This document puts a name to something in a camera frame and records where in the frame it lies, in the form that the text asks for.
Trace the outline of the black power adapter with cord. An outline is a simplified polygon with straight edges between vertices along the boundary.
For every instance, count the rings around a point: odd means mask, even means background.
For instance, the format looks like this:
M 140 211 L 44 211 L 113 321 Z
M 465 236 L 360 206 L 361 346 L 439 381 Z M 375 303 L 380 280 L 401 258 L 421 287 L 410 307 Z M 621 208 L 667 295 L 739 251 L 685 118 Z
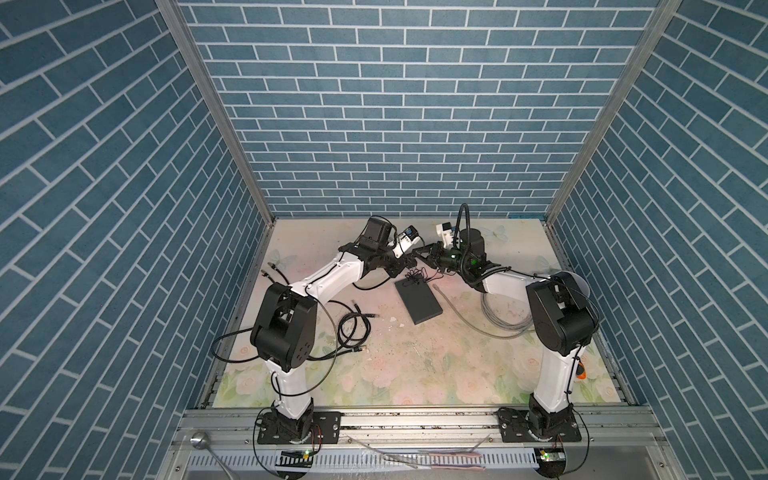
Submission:
M 425 267 L 413 267 L 406 271 L 404 280 L 407 284 L 428 284 L 445 277 L 446 274 L 440 270 L 430 273 Z

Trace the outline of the black network switch box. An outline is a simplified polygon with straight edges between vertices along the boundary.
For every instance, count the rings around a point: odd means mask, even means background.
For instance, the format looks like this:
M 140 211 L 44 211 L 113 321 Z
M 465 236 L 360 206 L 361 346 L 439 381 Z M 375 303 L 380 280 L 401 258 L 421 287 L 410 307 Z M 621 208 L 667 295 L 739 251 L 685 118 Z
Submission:
M 403 279 L 395 283 L 395 288 L 415 325 L 443 314 L 440 303 L 425 280 Z

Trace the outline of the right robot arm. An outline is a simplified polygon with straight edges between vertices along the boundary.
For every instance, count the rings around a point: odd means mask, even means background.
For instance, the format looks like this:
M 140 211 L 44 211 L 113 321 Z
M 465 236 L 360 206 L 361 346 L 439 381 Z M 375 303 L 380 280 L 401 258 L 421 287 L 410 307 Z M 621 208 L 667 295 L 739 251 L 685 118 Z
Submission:
M 579 275 L 524 273 L 487 258 L 479 230 L 465 228 L 413 250 L 429 267 L 459 275 L 482 292 L 525 301 L 544 346 L 538 384 L 529 399 L 532 430 L 552 430 L 573 421 L 572 386 L 582 351 L 599 327 L 589 304 L 590 289 Z

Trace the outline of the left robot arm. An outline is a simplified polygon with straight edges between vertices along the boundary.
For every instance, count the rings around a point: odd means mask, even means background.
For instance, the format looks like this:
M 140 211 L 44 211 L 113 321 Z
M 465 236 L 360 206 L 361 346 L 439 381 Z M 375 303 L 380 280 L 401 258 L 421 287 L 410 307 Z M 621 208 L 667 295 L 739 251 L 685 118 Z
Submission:
M 315 273 L 290 284 L 268 287 L 250 343 L 271 374 L 278 419 L 300 423 L 313 413 L 304 363 L 314 347 L 318 310 L 377 269 L 397 277 L 415 264 L 409 251 L 420 240 L 415 227 L 399 231 L 388 219 L 375 215 L 354 241 L 341 246 L 338 254 Z

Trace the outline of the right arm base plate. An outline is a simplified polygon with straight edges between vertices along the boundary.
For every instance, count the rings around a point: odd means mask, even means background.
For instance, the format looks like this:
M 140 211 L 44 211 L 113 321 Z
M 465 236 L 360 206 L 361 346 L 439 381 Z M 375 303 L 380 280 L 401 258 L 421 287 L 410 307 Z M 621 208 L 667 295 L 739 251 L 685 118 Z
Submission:
M 504 443 L 554 442 L 577 443 L 582 440 L 572 407 L 546 413 L 538 408 L 518 410 L 509 407 L 495 412 Z

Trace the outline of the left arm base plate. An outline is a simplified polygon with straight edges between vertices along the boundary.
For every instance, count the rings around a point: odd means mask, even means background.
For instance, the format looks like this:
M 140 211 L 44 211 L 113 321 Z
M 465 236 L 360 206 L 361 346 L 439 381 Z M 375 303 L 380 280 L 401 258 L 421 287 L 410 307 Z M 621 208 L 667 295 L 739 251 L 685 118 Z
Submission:
M 315 435 L 315 443 L 337 444 L 342 414 L 339 411 L 307 412 L 291 419 L 270 409 L 263 413 L 256 427 L 259 445 L 306 444 Z

